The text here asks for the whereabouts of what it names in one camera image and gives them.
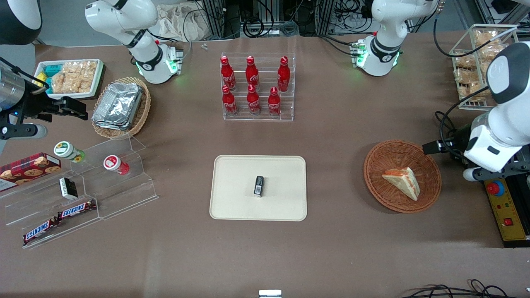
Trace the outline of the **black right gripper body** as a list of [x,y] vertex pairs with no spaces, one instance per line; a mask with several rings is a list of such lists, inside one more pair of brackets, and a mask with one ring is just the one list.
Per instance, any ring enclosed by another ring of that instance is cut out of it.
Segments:
[[60,102],[50,98],[46,92],[32,94],[26,92],[17,103],[17,122],[23,122],[26,118],[38,118],[38,115],[63,115],[60,110]]

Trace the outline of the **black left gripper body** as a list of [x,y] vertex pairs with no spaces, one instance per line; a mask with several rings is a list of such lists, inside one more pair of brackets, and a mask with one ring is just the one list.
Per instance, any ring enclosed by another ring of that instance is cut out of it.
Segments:
[[466,150],[470,136],[471,126],[462,126],[449,130],[445,135],[445,143],[449,153],[453,155],[463,155]]

